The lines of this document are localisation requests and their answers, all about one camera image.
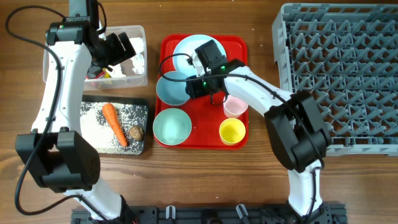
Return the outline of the red snack wrapper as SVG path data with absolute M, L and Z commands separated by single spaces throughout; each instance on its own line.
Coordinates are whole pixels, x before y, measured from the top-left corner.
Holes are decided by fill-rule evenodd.
M 103 78 L 106 75 L 106 72 L 102 71 L 99 73 L 87 73 L 86 79 L 87 80 L 92 80 L 92 79 L 99 79 Z

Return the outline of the light blue bowl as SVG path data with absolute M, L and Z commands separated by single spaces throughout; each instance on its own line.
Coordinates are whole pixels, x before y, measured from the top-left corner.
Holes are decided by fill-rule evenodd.
M 172 82 L 161 77 L 156 85 L 156 93 L 165 104 L 181 106 L 190 99 L 189 94 L 185 91 L 186 85 L 186 82 Z

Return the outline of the orange carrot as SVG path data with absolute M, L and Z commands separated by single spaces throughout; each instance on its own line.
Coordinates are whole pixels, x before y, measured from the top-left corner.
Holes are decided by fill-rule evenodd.
M 118 139 L 120 145 L 122 147 L 127 147 L 127 139 L 124 136 L 124 133 L 120 127 L 115 107 L 111 103 L 106 103 L 102 107 L 102 112 L 111 129 L 113 130 L 116 138 Z

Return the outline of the yellow foil wrapper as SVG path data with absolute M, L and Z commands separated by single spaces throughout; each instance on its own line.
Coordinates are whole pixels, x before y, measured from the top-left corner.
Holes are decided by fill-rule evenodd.
M 107 84 L 112 84 L 110 78 L 111 78 L 110 74 L 108 73 L 107 69 L 104 68 L 103 69 L 103 80 L 104 80 L 104 82 L 107 83 Z

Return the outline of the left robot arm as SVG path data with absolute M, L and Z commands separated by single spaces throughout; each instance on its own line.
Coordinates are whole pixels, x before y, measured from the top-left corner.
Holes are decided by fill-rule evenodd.
M 136 223 L 125 199 L 100 176 L 100 157 L 81 135 L 80 110 L 88 73 L 117 65 L 135 51 L 125 33 L 105 34 L 106 16 L 97 1 L 70 1 L 69 14 L 46 31 L 45 91 L 29 134 L 16 151 L 39 187 L 75 199 L 98 223 Z

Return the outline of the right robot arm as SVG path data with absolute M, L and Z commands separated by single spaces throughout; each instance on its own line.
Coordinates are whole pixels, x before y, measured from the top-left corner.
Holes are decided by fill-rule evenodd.
M 289 173 L 290 208 L 303 220 L 311 219 L 323 203 L 319 177 L 331 144 L 314 97 L 281 90 L 237 59 L 185 81 L 192 98 L 223 91 L 263 115 L 273 153 Z

